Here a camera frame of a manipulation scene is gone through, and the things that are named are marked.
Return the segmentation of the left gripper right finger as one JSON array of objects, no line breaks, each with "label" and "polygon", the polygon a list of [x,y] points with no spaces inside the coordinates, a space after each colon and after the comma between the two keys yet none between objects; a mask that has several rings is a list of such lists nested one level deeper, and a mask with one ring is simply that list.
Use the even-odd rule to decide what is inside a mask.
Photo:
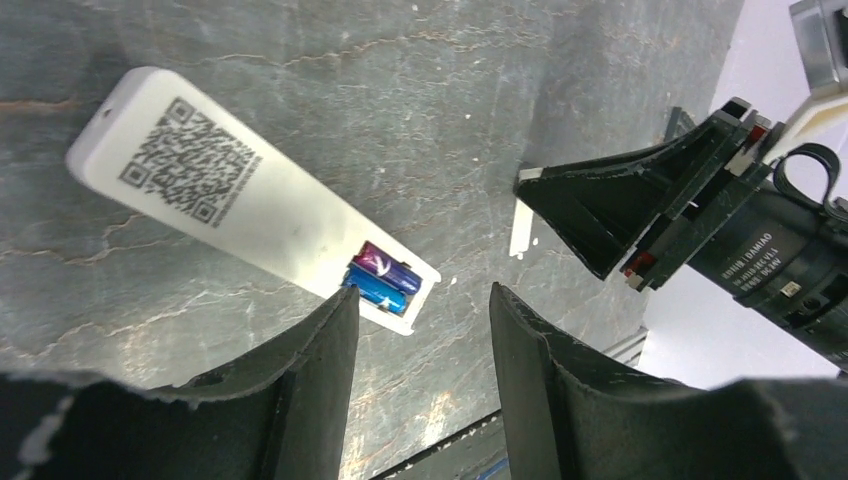
[{"label": "left gripper right finger", "polygon": [[515,479],[843,479],[842,379],[743,379],[700,390],[619,363],[513,291],[489,300]]}]

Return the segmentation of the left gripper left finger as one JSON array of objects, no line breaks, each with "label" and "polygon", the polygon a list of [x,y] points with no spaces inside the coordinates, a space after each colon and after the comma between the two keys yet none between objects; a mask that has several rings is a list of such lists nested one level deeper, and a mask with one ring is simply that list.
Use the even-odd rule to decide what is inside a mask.
[{"label": "left gripper left finger", "polygon": [[295,326],[173,387],[94,371],[1,375],[5,479],[335,479],[359,335],[344,287]]}]

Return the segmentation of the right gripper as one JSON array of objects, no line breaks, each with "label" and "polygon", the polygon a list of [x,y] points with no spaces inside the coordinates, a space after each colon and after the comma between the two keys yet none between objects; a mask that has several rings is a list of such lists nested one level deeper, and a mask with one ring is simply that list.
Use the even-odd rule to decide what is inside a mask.
[{"label": "right gripper", "polygon": [[626,284],[657,290],[760,189],[763,157],[784,133],[784,122],[733,97],[670,142],[545,167],[515,195],[595,277],[606,279],[634,247],[620,267]]}]

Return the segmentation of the white battery cover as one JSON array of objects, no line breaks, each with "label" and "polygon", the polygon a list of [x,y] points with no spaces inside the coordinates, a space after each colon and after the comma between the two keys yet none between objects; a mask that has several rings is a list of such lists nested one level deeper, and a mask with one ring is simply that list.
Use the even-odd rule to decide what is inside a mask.
[{"label": "white battery cover", "polygon": [[522,259],[531,240],[534,212],[520,199],[516,199],[511,227],[509,256]]}]

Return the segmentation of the purple blue battery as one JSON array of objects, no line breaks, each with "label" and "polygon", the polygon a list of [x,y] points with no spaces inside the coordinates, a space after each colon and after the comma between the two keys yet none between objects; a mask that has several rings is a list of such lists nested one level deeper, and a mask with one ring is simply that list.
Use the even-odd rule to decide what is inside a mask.
[{"label": "purple blue battery", "polygon": [[371,242],[363,244],[353,257],[353,263],[407,295],[417,294],[423,284],[422,278],[410,266],[399,262]]}]

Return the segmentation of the white remote control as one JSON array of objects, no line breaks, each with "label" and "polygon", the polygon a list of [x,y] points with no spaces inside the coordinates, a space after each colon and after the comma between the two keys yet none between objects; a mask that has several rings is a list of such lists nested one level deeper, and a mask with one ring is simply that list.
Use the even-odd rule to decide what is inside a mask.
[{"label": "white remote control", "polygon": [[128,71],[72,143],[91,190],[322,298],[366,244],[421,278],[361,315],[408,336],[439,272],[178,73]]}]

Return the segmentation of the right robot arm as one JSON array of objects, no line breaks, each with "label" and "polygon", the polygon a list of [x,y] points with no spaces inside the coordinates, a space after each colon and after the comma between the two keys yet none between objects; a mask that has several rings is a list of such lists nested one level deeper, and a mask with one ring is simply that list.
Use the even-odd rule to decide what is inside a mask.
[{"label": "right robot arm", "polygon": [[728,100],[700,123],[677,111],[661,144],[522,170],[515,195],[597,278],[656,290],[688,266],[830,361],[847,365],[847,202],[814,200],[789,160],[839,157],[818,143],[774,154],[784,125]]}]

